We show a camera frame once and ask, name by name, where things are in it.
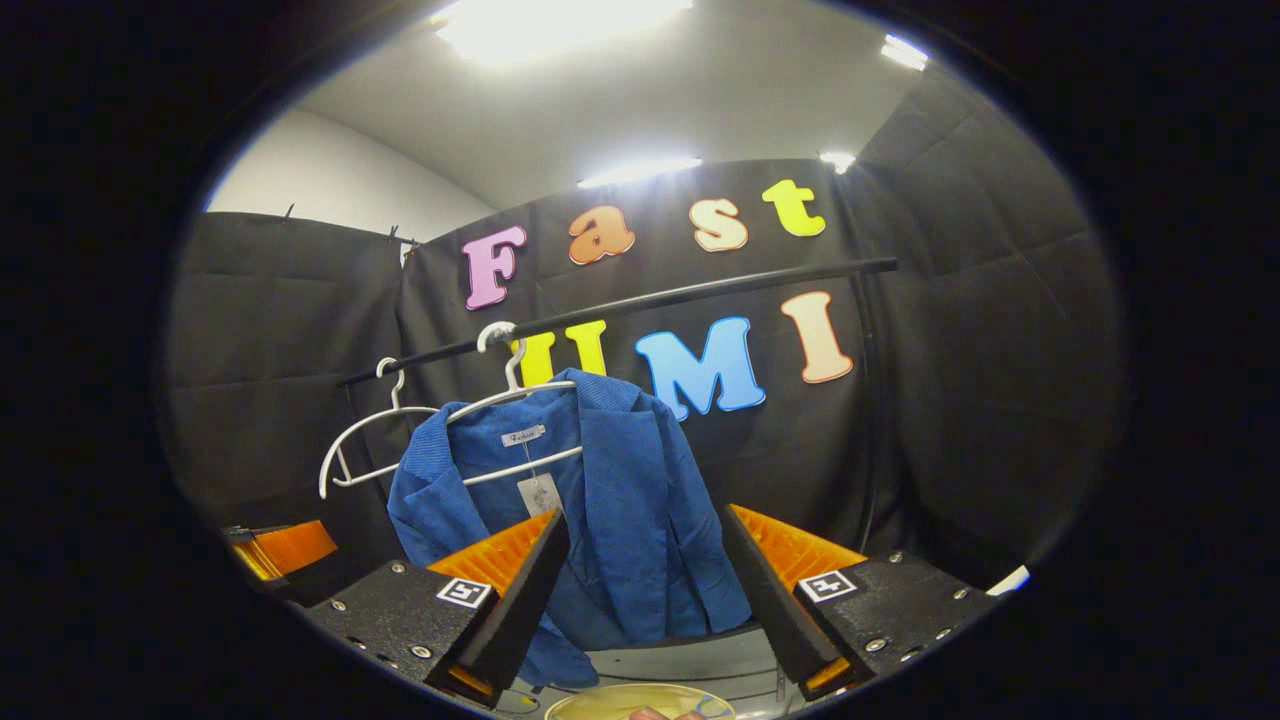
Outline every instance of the white wall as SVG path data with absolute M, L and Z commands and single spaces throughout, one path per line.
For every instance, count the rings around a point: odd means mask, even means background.
M 206 210 L 284 215 L 420 241 L 494 210 L 410 158 L 347 126 L 289 110 L 251 145 Z

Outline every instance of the clothing tag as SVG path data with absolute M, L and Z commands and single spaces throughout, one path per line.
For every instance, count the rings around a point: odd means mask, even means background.
M 556 482 L 550 473 L 543 473 L 534 478 L 525 478 L 516 483 L 520 497 L 525 498 L 525 507 L 530 518 L 536 518 L 543 512 L 563 509 L 559 502 L 559 493 L 556 491 Z
M 502 446 L 511 447 L 513 445 L 529 442 L 531 439 L 543 437 L 543 433 L 545 432 L 547 432 L 547 425 L 534 425 L 532 428 L 525 428 L 518 433 L 507 433 L 502 436 Z

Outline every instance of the clothes rail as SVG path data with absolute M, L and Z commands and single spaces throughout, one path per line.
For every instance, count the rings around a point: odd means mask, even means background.
M 502 342 L 511 342 L 526 337 L 532 337 L 535 334 L 544 333 L 548 331 L 563 329 L 580 323 L 588 323 L 591 320 L 603 320 L 617 315 L 637 313 L 640 310 L 652 310 L 654 307 L 678 305 L 681 302 L 689 302 L 690 300 L 700 300 L 703 297 L 727 295 L 730 292 L 744 292 L 749 290 L 759 290 L 762 287 L 773 287 L 780 284 L 790 284 L 805 281 L 818 281 L 826 278 L 840 278 L 855 274 L 883 273 L 896 269 L 897 269 L 897 258 L 872 258 L 867 260 L 836 263 L 832 265 L 812 265 L 808 268 L 794 268 L 788 270 L 772 270 L 768 273 L 740 275 L 736 278 L 727 278 L 723 281 L 712 281 L 687 287 L 677 287 L 675 290 L 650 292 L 648 295 L 628 297 L 627 300 L 616 300 L 613 302 L 605 302 L 603 305 L 596 305 L 594 307 L 584 307 L 582 310 L 573 310 L 571 313 L 564 313 L 562 315 L 554 315 L 552 318 L 544 318 L 541 320 L 522 323 L 516 325 L 516 328 L 509 333 L 507 333 L 506 337 L 498 337 L 495 340 L 500 340 Z M 456 342 L 453 345 L 445 345 L 444 347 L 438 347 L 429 352 L 411 355 L 408 357 L 397 360 L 396 363 L 392 363 L 384 369 L 384 374 L 394 373 L 397 370 L 411 368 L 413 365 L 422 365 L 425 363 L 431 363 L 434 360 L 442 360 L 444 357 L 453 357 L 456 355 L 463 355 L 466 352 L 475 352 L 475 348 L 476 348 L 475 340 L 467 340 L 463 342 Z M 371 380 L 375 377 L 378 375 L 374 370 L 367 370 L 365 373 L 344 378 L 338 384 L 349 386 L 365 380 Z

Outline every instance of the white label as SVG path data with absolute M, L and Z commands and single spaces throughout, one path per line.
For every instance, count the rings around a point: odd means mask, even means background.
M 545 432 L 547 432 L 547 425 L 534 425 L 532 428 L 525 428 L 518 433 L 507 433 L 502 436 L 502 446 L 511 447 L 513 445 L 529 442 L 531 439 L 543 437 L 543 433 Z
M 563 509 L 550 473 L 520 480 L 516 483 L 516 488 L 520 489 L 520 497 L 525 498 L 525 507 L 529 510 L 530 518 Z
M 804 589 L 804 592 L 814 602 L 822 602 L 824 600 L 831 600 L 833 597 L 854 592 L 858 589 L 858 585 L 850 583 L 849 578 L 844 577 L 840 570 L 832 570 L 831 573 L 823 573 L 822 575 L 814 575 L 800 580 L 800 588 Z
M 480 603 L 484 602 L 485 596 L 492 589 L 493 585 L 485 583 L 472 583 L 471 580 L 454 578 L 449 580 L 449 584 L 444 585 L 444 589 L 435 593 L 435 597 L 461 605 L 462 607 L 480 607 Z

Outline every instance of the blue jacket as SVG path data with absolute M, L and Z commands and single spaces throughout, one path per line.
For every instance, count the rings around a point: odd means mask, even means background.
M 463 478 L 582 446 L 538 468 L 556 483 L 570 553 L 520 676 L 532 685 L 598 682 L 584 650 L 735 628 L 750 607 L 721 546 L 721 525 L 671 409 L 636 386 L 567 369 L 576 389 L 535 392 L 445 425 L 445 404 L 413 432 L 387 502 L 408 559 L 429 565 L 527 520 L 516 483 Z M 504 447 L 502 436 L 545 433 Z

